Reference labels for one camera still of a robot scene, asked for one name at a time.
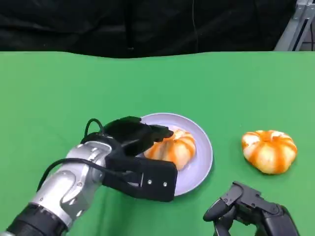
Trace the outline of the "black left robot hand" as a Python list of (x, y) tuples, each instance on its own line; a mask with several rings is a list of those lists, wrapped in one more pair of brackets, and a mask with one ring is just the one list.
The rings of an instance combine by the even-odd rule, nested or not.
[(141, 118), (132, 116), (106, 124), (104, 131), (121, 144), (127, 156), (137, 156), (173, 135), (166, 126), (148, 125)]

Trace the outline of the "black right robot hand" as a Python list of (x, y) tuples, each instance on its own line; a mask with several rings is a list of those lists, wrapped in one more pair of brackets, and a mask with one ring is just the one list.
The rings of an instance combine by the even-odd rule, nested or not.
[(237, 181), (210, 206), (203, 220), (214, 223), (215, 236), (229, 236), (234, 221), (255, 225), (256, 236), (300, 235), (286, 207), (265, 200), (261, 192)]

